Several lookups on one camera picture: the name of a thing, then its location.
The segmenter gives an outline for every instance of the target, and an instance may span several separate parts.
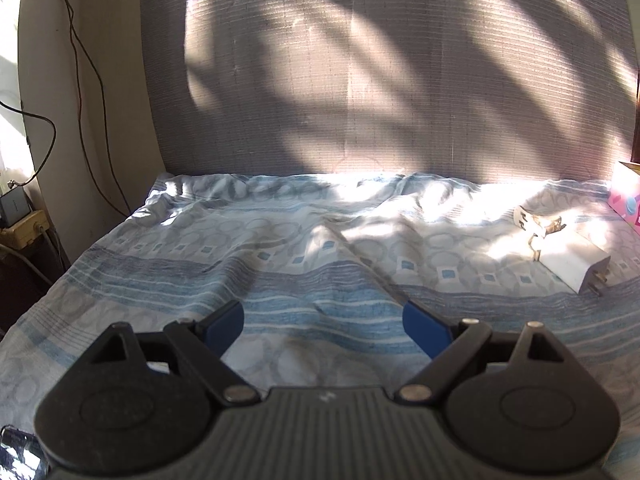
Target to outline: pink tissue box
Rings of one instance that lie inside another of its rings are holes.
[[[607,203],[640,234],[640,164],[616,163]]]

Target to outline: metal rivet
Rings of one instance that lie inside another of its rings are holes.
[[[407,402],[424,402],[431,397],[431,389],[424,384],[406,384],[398,393]]]
[[[234,386],[228,386],[225,388],[225,399],[234,404],[240,404],[242,402],[250,402],[257,397],[256,392],[251,386],[246,384],[235,384]]]

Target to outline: cable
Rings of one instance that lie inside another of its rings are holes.
[[[53,237],[56,240],[56,249],[58,250],[58,256],[60,256],[60,266],[62,267],[62,270],[66,272],[65,257],[62,254],[62,243],[60,242],[60,235],[58,234],[58,231],[53,230]]]
[[[13,249],[7,247],[6,245],[2,245],[2,244],[0,244],[0,251],[4,251],[6,253],[12,254],[16,258],[20,258],[22,261],[24,261],[25,264],[27,264],[29,267],[31,267],[31,270],[33,272],[35,272],[43,282],[45,282],[49,286],[53,285],[53,283],[51,283],[51,280],[49,278],[47,278],[43,273],[41,273],[38,270],[38,267],[33,265],[25,256],[20,254],[18,251],[14,251]]]
[[[56,248],[53,245],[53,240],[51,239],[51,236],[49,235],[47,230],[44,228],[44,226],[41,225],[38,231],[42,236],[44,236],[44,239],[47,242],[47,245],[49,246],[49,249],[51,249],[51,252],[54,254],[54,256],[58,257],[59,263],[60,263],[60,269],[62,269],[62,272],[65,272],[66,271],[65,264],[62,262],[62,253],[60,253],[60,249]]]
[[[38,114],[32,114],[30,112],[25,112],[24,110],[18,110],[18,108],[13,108],[12,106],[9,106],[3,103],[2,101],[0,101],[0,106],[2,106],[2,108],[6,108],[7,110],[11,110],[12,112],[15,112],[20,115],[33,117],[35,119],[40,119],[41,121],[46,121],[53,128],[53,137],[51,139],[51,144],[49,146],[49,150],[47,151],[47,155],[45,155],[44,159],[42,160],[42,163],[40,164],[40,167],[35,171],[35,173],[33,173],[33,175],[31,175],[31,177],[26,182],[20,183],[20,182],[16,182],[15,180],[11,180],[8,183],[9,187],[26,186],[28,183],[30,183],[34,178],[38,176],[38,174],[40,173],[40,170],[42,170],[44,165],[47,163],[47,160],[49,160],[49,155],[51,155],[51,152],[53,151],[53,146],[56,143],[56,136],[58,135],[58,131],[56,130],[56,125],[54,124],[54,122],[48,117],[45,117],[43,115],[38,115]]]
[[[103,117],[104,117],[104,136],[105,136],[105,141],[106,141],[106,146],[107,146],[107,158],[108,158],[108,161],[109,161],[109,167],[110,167],[110,170],[111,170],[111,176],[113,177],[113,180],[116,183],[116,186],[118,187],[118,190],[120,191],[120,195],[121,195],[122,199],[124,200],[124,203],[125,203],[125,206],[127,207],[127,210],[129,211],[129,215],[131,215],[132,214],[132,210],[131,210],[131,208],[129,206],[129,203],[127,202],[127,199],[126,199],[126,197],[124,195],[124,192],[122,191],[122,187],[120,186],[120,183],[118,182],[118,179],[115,176],[115,172],[113,170],[113,163],[111,161],[111,150],[110,150],[110,146],[109,146],[109,131],[108,131],[108,126],[107,126],[107,115],[106,115],[106,100],[105,100],[105,97],[104,97],[104,84],[102,82],[102,78],[100,77],[98,69],[94,65],[93,60],[91,59],[91,57],[89,56],[89,53],[85,49],[84,44],[82,44],[82,41],[80,40],[80,37],[78,36],[78,33],[76,32],[76,28],[74,27],[74,15],[75,15],[74,8],[72,7],[72,5],[69,2],[69,0],[64,0],[64,1],[65,1],[65,5],[66,5],[66,13],[67,13],[68,18],[69,18],[69,41],[70,41],[71,47],[73,48],[73,51],[74,51],[74,60],[75,60],[75,64],[76,64],[76,86],[78,88],[78,130],[79,130],[79,133],[80,133],[80,144],[81,144],[81,147],[82,147],[82,155],[84,156],[84,161],[85,161],[85,163],[87,165],[87,168],[89,169],[89,175],[91,176],[91,179],[94,182],[94,186],[98,190],[98,193],[100,194],[100,196],[104,199],[104,201],[109,206],[111,206],[111,208],[113,210],[117,211],[118,213],[120,213],[124,217],[127,217],[127,214],[123,213],[119,208],[114,206],[113,203],[106,197],[106,195],[102,192],[102,190],[98,186],[98,183],[97,183],[97,181],[95,179],[95,176],[94,176],[94,172],[91,169],[91,164],[89,163],[88,155],[86,153],[86,148],[85,148],[85,145],[84,145],[84,135],[82,134],[82,89],[81,89],[81,85],[80,85],[80,67],[79,67],[79,60],[78,60],[78,50],[76,49],[76,44],[74,43],[74,37],[78,41],[78,44],[82,48],[82,51],[84,52],[86,58],[89,60],[89,63],[91,64],[91,67],[94,69],[94,72],[98,77],[98,81],[100,82],[100,92],[102,93],[102,113],[103,113]]]

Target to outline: wrinkled fabric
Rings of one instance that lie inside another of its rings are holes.
[[[604,182],[475,186],[426,174],[163,176],[0,342],[0,424],[33,431],[40,399],[112,322],[160,330],[233,298],[244,332],[224,361],[261,390],[395,388],[429,361],[402,329],[412,298],[496,330],[544,321],[618,403],[609,465],[634,478],[640,237],[607,193]],[[612,254],[602,298],[532,261],[516,205],[561,214]]]

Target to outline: gray fabric headboard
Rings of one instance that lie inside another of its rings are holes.
[[[141,0],[172,173],[609,178],[630,156],[625,0]]]

